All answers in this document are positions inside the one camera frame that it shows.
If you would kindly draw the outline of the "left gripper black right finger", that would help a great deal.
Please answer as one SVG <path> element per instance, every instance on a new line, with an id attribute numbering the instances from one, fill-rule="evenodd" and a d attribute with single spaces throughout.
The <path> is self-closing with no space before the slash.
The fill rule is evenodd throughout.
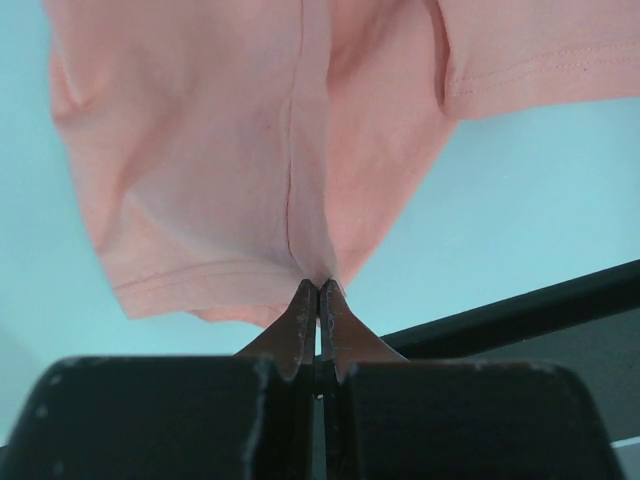
<path id="1" fill-rule="evenodd" d="M 319 293 L 331 479 L 620 479 L 591 394 L 537 361 L 409 361 Z"/>

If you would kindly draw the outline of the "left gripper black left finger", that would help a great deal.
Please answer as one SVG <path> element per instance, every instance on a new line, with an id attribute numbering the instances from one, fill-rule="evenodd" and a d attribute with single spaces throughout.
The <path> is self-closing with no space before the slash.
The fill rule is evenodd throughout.
<path id="1" fill-rule="evenodd" d="M 1 450 L 5 479 L 308 479 L 318 292 L 232 356 L 52 364 Z"/>

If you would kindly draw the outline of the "salmon pink t shirt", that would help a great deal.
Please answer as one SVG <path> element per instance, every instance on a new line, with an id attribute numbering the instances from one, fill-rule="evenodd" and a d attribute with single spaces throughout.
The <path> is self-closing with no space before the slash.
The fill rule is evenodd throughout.
<path id="1" fill-rule="evenodd" d="M 127 316 L 350 282 L 456 124 L 639 92 L 635 1 L 47 1 L 51 111 Z"/>

